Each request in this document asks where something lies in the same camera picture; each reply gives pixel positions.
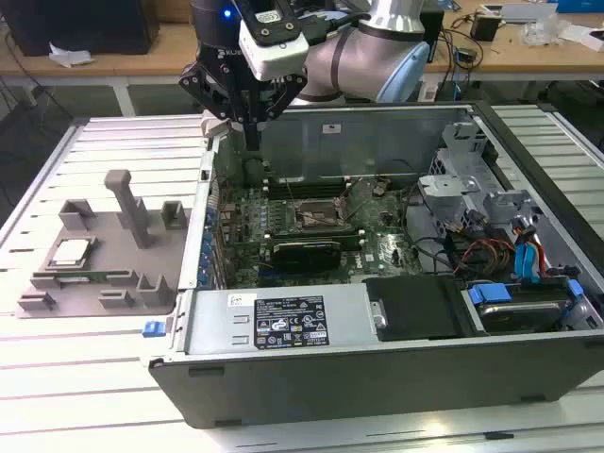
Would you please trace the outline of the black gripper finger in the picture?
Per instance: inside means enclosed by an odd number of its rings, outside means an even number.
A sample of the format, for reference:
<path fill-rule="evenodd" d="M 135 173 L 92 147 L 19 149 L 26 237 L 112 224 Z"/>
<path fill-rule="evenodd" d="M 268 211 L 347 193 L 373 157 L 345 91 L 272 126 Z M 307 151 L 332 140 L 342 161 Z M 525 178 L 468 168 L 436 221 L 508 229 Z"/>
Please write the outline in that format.
<path fill-rule="evenodd" d="M 252 149 L 252 124 L 234 69 L 220 63 L 216 75 L 209 75 L 200 63 L 183 71 L 178 84 L 216 118 L 241 126 L 247 150 Z"/>
<path fill-rule="evenodd" d="M 256 82 L 252 88 L 252 149 L 260 149 L 260 124 L 276 119 L 307 85 L 304 75 Z"/>

